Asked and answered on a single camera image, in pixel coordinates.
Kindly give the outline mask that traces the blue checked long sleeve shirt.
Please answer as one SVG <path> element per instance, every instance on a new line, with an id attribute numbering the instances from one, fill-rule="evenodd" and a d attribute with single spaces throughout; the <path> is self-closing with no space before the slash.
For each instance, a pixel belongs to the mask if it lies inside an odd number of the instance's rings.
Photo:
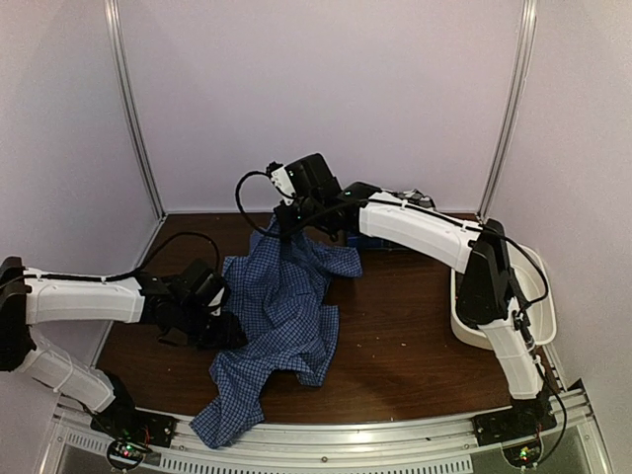
<path id="1" fill-rule="evenodd" d="M 325 296 L 334 277 L 362 275 L 358 251 L 315 241 L 303 232 L 286 241 L 252 233 L 247 255 L 225 259 L 231 289 L 226 308 L 245 333 L 244 347 L 218 352 L 209 374 L 215 398 L 191 421 L 203 444 L 233 443 L 262 422 L 261 393 L 276 371 L 289 371 L 303 386 L 320 387 L 337 349 L 340 310 Z"/>

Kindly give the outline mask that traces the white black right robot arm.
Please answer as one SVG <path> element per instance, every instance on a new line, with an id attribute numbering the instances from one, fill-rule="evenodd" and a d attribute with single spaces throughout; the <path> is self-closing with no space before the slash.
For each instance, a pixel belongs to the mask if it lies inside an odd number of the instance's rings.
<path id="1" fill-rule="evenodd" d="M 529 309 L 544 295 L 525 296 L 507 247 L 512 239 L 497 221 L 478 224 L 424 208 L 404 195 L 357 182 L 295 184 L 274 178 L 283 201 L 275 209 L 282 236 L 306 226 L 334 235 L 341 230 L 384 239 L 432 257 L 462 276 L 456 311 L 488 339 L 507 379 L 513 435 L 528 435 L 550 411 L 551 390 L 530 332 Z"/>

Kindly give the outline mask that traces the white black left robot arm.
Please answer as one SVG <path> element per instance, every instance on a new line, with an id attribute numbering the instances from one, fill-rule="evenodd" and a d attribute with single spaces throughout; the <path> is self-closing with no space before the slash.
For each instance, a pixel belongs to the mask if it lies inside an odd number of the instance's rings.
<path id="1" fill-rule="evenodd" d="M 136 269 L 118 276 L 46 273 L 18 257 L 1 265 L 1 369 L 28 374 L 78 401 L 97 426 L 113 437 L 132 438 L 151 423 L 115 375 L 91 368 L 38 333 L 58 321 L 114 321 L 177 330 L 197 349 L 237 349 L 246 336 L 226 310 L 226 280 L 205 261 L 181 274 L 154 276 Z"/>

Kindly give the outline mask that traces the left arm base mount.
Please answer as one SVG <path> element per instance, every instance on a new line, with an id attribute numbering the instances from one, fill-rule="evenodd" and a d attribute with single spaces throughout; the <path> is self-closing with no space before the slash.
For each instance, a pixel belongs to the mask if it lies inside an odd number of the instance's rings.
<path id="1" fill-rule="evenodd" d="M 143 446 L 170 447 L 177 424 L 171 416 L 135 408 L 108 408 L 91 418 L 92 430 Z"/>

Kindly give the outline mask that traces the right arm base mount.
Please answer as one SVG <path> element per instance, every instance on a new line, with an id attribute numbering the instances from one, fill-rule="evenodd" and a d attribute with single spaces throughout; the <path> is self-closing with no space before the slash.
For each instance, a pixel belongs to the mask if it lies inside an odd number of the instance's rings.
<path id="1" fill-rule="evenodd" d="M 479 446 L 536 436 L 557 427 L 555 416 L 548 412 L 536 416 L 516 408 L 476 415 L 472 422 Z"/>

